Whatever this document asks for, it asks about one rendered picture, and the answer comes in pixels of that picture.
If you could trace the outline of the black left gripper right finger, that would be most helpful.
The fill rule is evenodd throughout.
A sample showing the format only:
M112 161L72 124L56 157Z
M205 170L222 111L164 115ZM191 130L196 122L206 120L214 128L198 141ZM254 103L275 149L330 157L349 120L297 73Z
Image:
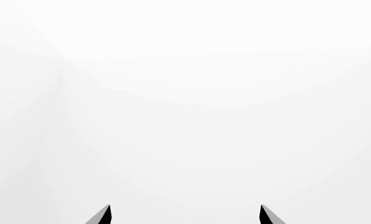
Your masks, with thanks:
M276 214L274 214L266 205L261 205L259 214L260 224L285 224Z

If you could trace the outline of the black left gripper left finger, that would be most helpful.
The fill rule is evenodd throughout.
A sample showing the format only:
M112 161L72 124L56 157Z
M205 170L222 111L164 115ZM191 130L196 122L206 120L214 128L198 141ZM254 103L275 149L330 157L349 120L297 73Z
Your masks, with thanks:
M85 224L111 224L112 214L110 205L103 207L97 214L91 217Z

